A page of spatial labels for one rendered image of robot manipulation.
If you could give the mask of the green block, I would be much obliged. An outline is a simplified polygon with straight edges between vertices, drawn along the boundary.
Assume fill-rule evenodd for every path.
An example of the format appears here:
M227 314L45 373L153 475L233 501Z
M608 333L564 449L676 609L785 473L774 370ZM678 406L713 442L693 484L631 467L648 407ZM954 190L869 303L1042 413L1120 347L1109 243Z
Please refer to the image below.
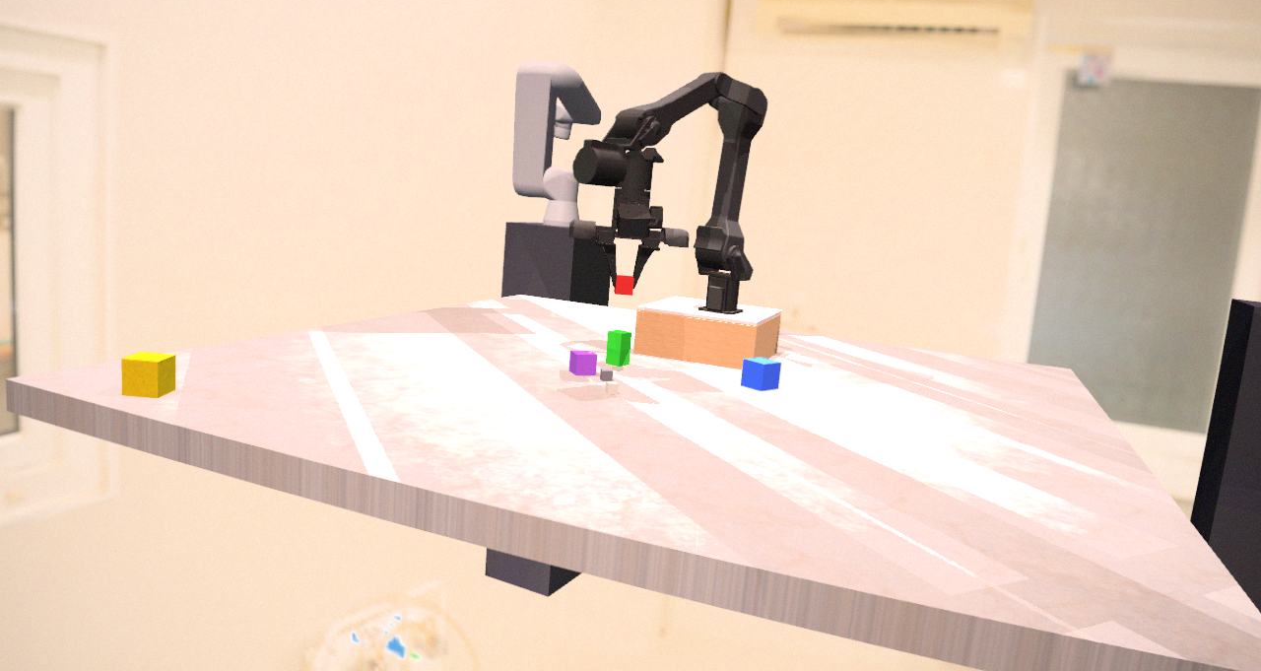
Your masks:
M630 349L629 351L614 351L607 348L605 363L622 367L630 365Z
M608 330L607 348L614 351L629 351L630 330Z

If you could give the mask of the purple cube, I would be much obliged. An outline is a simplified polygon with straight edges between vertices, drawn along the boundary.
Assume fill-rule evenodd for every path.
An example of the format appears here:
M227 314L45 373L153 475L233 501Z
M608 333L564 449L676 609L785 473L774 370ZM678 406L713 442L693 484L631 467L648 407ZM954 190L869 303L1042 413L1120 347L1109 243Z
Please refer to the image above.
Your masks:
M591 351L570 351L572 375L596 375L596 354Z

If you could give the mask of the blue cube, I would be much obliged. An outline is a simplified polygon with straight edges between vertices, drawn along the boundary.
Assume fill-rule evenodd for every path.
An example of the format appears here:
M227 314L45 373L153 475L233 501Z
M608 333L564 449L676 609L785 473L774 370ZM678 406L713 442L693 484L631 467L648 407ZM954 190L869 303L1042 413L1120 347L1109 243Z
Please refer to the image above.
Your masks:
M781 367L782 363L772 359L743 359L741 385L760 392L776 391L779 383Z

